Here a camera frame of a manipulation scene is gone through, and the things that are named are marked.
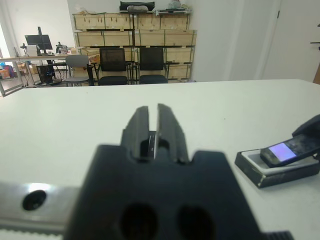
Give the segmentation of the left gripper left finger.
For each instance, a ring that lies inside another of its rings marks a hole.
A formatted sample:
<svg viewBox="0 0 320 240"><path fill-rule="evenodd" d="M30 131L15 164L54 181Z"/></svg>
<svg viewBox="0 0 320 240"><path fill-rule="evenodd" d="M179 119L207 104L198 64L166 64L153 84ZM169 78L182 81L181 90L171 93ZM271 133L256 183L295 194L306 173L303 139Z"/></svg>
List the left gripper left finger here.
<svg viewBox="0 0 320 240"><path fill-rule="evenodd" d="M149 111L147 106L141 106L135 110L122 131L121 146L136 162L148 162L149 141Z"/></svg>

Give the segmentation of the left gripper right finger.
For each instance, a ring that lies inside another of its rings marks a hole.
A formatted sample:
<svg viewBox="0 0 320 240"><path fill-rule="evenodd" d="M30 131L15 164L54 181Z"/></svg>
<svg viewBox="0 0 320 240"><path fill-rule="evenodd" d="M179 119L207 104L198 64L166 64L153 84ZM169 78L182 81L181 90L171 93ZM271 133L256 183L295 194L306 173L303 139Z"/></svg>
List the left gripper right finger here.
<svg viewBox="0 0 320 240"><path fill-rule="evenodd" d="M175 163L188 164L189 155L184 131L173 110L163 104L157 105L156 157L164 151Z"/></svg>

